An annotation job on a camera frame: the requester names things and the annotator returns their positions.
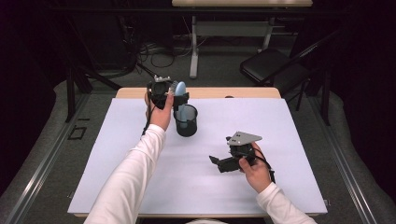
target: chair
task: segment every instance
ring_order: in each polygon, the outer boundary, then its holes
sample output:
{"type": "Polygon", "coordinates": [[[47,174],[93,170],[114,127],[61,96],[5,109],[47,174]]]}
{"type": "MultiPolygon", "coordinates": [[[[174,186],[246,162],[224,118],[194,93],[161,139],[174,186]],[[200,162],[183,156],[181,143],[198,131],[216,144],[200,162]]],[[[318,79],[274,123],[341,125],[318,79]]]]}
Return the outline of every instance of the chair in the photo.
{"type": "Polygon", "coordinates": [[[299,96],[296,110],[300,109],[305,84],[311,75],[323,68],[307,69],[300,64],[303,58],[319,49],[319,47],[330,43],[337,35],[338,31],[327,35],[315,44],[304,49],[292,58],[277,49],[264,49],[253,57],[241,62],[239,71],[253,82],[256,86],[271,86],[279,90],[282,97],[289,91],[301,85],[299,93],[292,96],[288,102],[299,96]]]}

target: black mesh cup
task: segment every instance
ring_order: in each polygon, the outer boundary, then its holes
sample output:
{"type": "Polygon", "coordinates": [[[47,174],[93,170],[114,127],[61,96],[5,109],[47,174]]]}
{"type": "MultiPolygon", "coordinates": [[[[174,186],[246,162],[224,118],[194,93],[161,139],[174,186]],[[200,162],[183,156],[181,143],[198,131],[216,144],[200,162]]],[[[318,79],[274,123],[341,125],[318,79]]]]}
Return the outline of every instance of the black mesh cup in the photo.
{"type": "Polygon", "coordinates": [[[177,133],[183,137],[193,136],[197,132],[198,111],[192,105],[181,105],[174,111],[177,133]]]}

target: table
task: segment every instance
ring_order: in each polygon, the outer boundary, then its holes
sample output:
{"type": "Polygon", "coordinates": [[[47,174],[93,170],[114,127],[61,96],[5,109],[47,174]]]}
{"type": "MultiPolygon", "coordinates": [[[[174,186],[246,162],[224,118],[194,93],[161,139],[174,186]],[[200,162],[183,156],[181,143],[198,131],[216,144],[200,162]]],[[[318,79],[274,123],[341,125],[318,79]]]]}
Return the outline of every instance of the table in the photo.
{"type": "MultiPolygon", "coordinates": [[[[113,99],[68,213],[88,215],[107,177],[138,141],[146,122],[142,99],[145,90],[123,88],[113,99]]],[[[192,137],[181,137],[171,120],[165,148],[140,207],[140,217],[265,216],[256,204],[257,193],[244,175],[221,174],[208,158],[230,157],[225,137],[236,131],[263,137],[258,144],[276,171],[276,183],[297,206],[309,215],[327,213],[289,109],[277,89],[187,88],[187,91],[191,96],[189,104],[198,109],[198,131],[192,137]],[[224,98],[228,95],[237,98],[224,98]]]]}
{"type": "MultiPolygon", "coordinates": [[[[172,0],[174,7],[311,7],[312,0],[172,0]]],[[[264,36],[262,49],[267,49],[274,18],[269,21],[197,21],[192,16],[192,55],[190,78],[197,78],[198,35],[264,36]]]]}

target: dark background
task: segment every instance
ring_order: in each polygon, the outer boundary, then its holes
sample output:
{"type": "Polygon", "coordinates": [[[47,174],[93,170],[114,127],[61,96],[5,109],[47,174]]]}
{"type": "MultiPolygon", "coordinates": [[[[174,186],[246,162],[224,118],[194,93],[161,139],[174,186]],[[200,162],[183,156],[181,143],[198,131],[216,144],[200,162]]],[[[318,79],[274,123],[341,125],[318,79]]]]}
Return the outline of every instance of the dark background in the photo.
{"type": "MultiPolygon", "coordinates": [[[[111,7],[109,0],[67,0],[60,5],[111,7]]],[[[130,1],[131,7],[170,7],[171,1],[130,1]]],[[[391,1],[315,0],[314,8],[342,9],[350,16],[344,36],[333,50],[332,91],[344,101],[351,139],[378,185],[396,200],[396,7],[391,1]]],[[[54,105],[53,88],[65,80],[70,58],[35,1],[2,1],[0,62],[2,67],[0,193],[18,172],[40,135],[54,105]]],[[[172,48],[172,35],[183,33],[179,18],[131,17],[135,29],[125,35],[120,18],[78,15],[61,24],[73,60],[94,69],[133,69],[134,50],[149,39],[172,48]]],[[[292,52],[327,34],[340,23],[305,20],[292,52]]]]}

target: white tabletop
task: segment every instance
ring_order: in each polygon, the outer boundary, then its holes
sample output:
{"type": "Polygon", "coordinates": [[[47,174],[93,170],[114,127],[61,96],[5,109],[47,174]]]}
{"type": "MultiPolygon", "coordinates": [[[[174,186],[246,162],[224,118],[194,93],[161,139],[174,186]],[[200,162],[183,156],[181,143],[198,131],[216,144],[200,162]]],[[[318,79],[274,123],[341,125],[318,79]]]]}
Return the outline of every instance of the white tabletop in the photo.
{"type": "MultiPolygon", "coordinates": [[[[221,174],[209,155],[230,157],[226,136],[236,131],[258,142],[275,169],[276,183],[302,211],[327,213],[318,184],[283,99],[190,99],[198,131],[177,134],[174,119],[150,179],[140,217],[260,217],[257,193],[238,171],[221,174]]],[[[100,188],[133,147],[146,123],[142,99],[113,99],[68,213],[86,216],[100,188]]]]}
{"type": "Polygon", "coordinates": [[[174,7],[311,7],[312,0],[173,0],[174,7]]]}

